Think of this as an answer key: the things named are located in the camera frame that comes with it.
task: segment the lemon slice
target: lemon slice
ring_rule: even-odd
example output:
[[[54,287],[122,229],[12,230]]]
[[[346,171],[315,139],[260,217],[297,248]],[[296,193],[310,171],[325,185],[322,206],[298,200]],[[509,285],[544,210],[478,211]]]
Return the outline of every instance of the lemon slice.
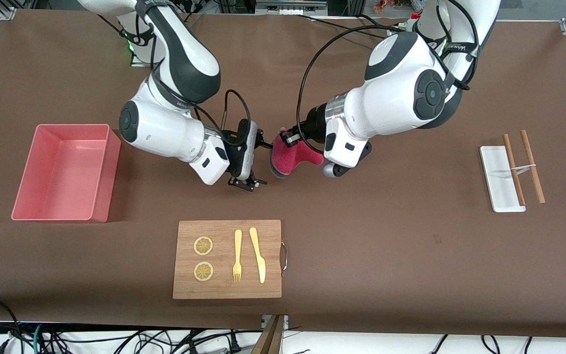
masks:
[[[194,242],[194,251],[198,255],[208,255],[211,249],[213,249],[213,241],[206,236],[198,237]]]
[[[213,266],[209,262],[200,262],[194,268],[194,276],[201,282],[206,282],[213,276]]]

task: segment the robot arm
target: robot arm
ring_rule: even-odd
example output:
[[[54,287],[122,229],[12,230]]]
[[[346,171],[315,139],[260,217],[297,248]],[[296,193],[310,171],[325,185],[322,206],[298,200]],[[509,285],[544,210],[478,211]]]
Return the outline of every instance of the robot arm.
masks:
[[[120,22],[144,20],[146,29],[152,29],[155,34],[151,51],[155,52],[155,47],[160,46],[165,54],[121,110],[119,131],[123,139],[141,150],[189,163],[206,184],[214,184],[229,171],[233,185],[244,187],[237,180],[254,177],[251,171],[253,150],[262,132],[253,121],[249,124],[244,121],[247,128],[239,134],[220,132],[191,117],[193,107],[220,89],[220,66],[182,22],[175,5],[169,0],[80,2],[97,14],[119,16]],[[236,145],[232,154],[227,153],[229,147],[225,140],[237,143],[240,135],[243,138],[241,153],[237,152],[240,149]]]
[[[375,135],[444,123],[456,111],[462,94],[454,79],[463,81],[474,70],[499,3],[500,0],[440,0],[437,10],[435,0],[427,1],[414,29],[425,30],[428,35],[405,31],[380,42],[370,54],[361,87],[310,110],[307,120],[281,133],[281,139],[290,147],[297,143],[300,130],[307,139],[324,143],[324,157],[332,161],[324,173],[334,177],[337,174],[333,167],[348,170],[368,154],[368,139]],[[438,40],[443,42],[445,36],[440,26],[440,5],[451,20],[452,42],[445,46],[444,65],[432,53]],[[462,10],[471,16],[477,34]]]

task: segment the plastic container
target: plastic container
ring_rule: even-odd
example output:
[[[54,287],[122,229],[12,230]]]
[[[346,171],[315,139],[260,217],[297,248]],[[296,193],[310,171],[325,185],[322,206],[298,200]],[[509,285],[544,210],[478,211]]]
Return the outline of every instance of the plastic container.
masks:
[[[120,146],[108,124],[36,127],[12,219],[106,222]]]

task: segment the sponge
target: sponge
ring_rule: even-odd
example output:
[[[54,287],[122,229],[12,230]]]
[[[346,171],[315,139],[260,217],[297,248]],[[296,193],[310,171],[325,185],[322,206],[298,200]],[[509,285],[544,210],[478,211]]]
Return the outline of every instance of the sponge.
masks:
[[[281,139],[281,132],[285,131],[284,128],[281,128],[279,134],[272,141],[272,150],[270,150],[272,174],[278,178],[285,178],[303,161],[309,161],[315,165],[323,163],[323,155],[312,150],[305,141],[301,140],[298,144],[287,147]]]

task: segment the brown table cover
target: brown table cover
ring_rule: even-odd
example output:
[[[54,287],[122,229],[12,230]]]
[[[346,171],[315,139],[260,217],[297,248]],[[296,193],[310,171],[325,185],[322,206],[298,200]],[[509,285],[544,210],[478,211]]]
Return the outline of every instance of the brown table cover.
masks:
[[[203,107],[219,120],[234,88],[268,139],[294,124],[306,65],[339,32],[296,16],[205,16],[193,30],[222,67],[222,89]],[[310,74],[302,114],[360,85],[376,42],[351,34],[332,45]],[[129,63],[123,38],[92,13],[18,11],[0,22],[0,300],[20,320],[238,328],[282,313],[303,330],[566,336],[566,36],[557,23],[497,23],[454,117],[373,138],[373,153],[345,177],[305,164],[276,179],[260,149],[255,173],[269,184],[247,193],[123,144],[110,222],[12,221],[34,128],[117,128],[148,74]],[[233,100],[229,126],[242,116]],[[479,147],[509,133],[526,163],[521,129],[547,204],[523,175],[527,212],[493,213]],[[178,222],[207,219],[283,221],[282,298],[171,299]]]

